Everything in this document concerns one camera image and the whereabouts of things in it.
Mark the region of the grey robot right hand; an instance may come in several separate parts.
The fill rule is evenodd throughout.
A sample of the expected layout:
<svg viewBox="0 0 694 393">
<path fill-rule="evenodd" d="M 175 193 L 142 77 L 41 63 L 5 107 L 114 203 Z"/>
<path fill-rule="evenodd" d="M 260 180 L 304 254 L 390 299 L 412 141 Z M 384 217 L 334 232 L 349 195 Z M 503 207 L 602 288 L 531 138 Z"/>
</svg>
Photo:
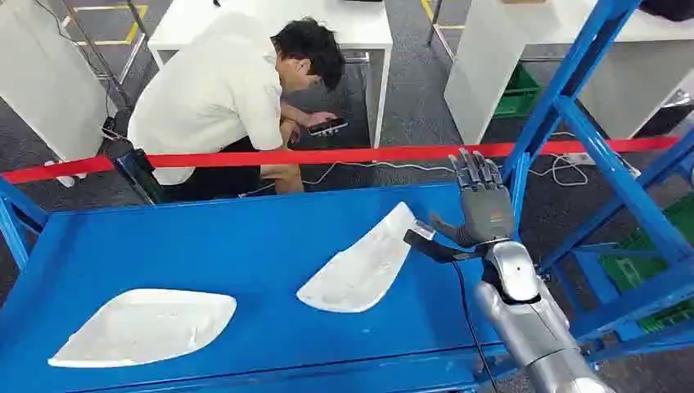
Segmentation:
<svg viewBox="0 0 694 393">
<path fill-rule="evenodd" d="M 431 227 L 463 248 L 510 238 L 514 228 L 511 197 L 495 163 L 465 148 L 449 159 L 457 177 L 463 224 L 455 227 L 432 214 Z"/>
</svg>

